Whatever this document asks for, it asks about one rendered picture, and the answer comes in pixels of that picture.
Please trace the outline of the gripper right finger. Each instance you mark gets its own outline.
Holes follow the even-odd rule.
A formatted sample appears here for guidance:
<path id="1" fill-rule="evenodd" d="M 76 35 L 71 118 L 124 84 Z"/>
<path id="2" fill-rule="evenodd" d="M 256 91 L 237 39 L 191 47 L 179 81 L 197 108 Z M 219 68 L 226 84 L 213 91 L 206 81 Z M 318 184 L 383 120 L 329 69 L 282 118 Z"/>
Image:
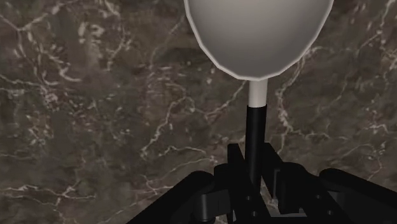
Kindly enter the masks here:
<path id="1" fill-rule="evenodd" d="M 284 162 L 270 143 L 262 149 L 262 178 L 281 214 L 303 210 L 308 224 L 397 224 L 397 192 L 340 169 L 319 175 Z"/>

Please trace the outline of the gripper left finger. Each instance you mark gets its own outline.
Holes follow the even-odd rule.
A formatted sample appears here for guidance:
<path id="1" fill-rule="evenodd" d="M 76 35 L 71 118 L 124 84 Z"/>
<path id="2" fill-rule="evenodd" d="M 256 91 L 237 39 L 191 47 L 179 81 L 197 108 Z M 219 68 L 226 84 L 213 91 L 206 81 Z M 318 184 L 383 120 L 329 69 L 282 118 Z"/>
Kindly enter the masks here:
<path id="1" fill-rule="evenodd" d="M 239 145 L 229 144 L 227 162 L 214 173 L 194 171 L 126 224 L 214 224 L 225 215 L 228 224 L 261 224 Z"/>

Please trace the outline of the white ladle with black handle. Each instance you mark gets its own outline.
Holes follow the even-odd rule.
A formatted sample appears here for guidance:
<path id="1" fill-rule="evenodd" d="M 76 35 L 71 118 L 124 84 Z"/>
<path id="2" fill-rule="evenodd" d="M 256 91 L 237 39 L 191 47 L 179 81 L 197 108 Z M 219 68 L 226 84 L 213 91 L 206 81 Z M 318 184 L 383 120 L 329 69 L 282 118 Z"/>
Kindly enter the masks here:
<path id="1" fill-rule="evenodd" d="M 315 42 L 334 0 L 183 0 L 199 47 L 230 76 L 249 82 L 245 159 L 260 189 L 269 78 L 297 63 Z"/>

